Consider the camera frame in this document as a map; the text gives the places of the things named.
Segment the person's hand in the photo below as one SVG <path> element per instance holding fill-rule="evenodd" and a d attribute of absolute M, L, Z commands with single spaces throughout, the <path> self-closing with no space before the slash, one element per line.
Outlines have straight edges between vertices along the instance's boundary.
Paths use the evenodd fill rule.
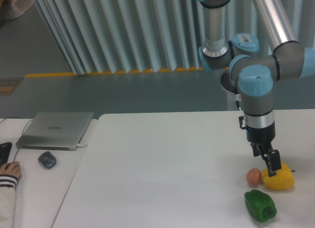
<path fill-rule="evenodd" d="M 18 180 L 21 176 L 21 165 L 20 162 L 11 162 L 11 163 L 5 163 L 0 166 L 0 175 L 1 176 L 7 176 L 12 177 L 16 180 Z"/>

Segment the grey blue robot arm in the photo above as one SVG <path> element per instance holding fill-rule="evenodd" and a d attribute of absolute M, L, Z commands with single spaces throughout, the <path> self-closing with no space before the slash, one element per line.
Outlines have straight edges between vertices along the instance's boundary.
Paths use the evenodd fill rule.
<path fill-rule="evenodd" d="M 197 0 L 204 9 L 205 38 L 199 48 L 207 70 L 227 66 L 221 85 L 239 95 L 243 116 L 240 128 L 246 131 L 254 156 L 261 156 L 268 175 L 281 169 L 280 154 L 272 147 L 275 138 L 273 83 L 301 78 L 315 72 L 315 51 L 303 47 L 289 22 L 281 0 L 252 0 L 268 34 L 272 54 L 257 58 L 257 39 L 239 33 L 225 37 L 225 8 L 230 0 Z"/>

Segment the white striped sleeve forearm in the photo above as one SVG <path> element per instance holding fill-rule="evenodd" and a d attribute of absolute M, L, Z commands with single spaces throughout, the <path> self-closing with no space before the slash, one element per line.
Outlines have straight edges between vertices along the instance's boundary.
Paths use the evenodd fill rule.
<path fill-rule="evenodd" d="M 12 228 L 15 208 L 15 186 L 18 179 L 10 175 L 0 176 L 0 227 Z"/>

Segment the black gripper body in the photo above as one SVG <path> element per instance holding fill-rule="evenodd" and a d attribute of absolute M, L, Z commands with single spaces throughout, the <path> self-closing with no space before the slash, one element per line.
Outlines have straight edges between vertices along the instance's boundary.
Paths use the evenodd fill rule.
<path fill-rule="evenodd" d="M 275 122 L 265 128 L 252 128 L 246 126 L 248 142 L 269 145 L 275 138 Z"/>

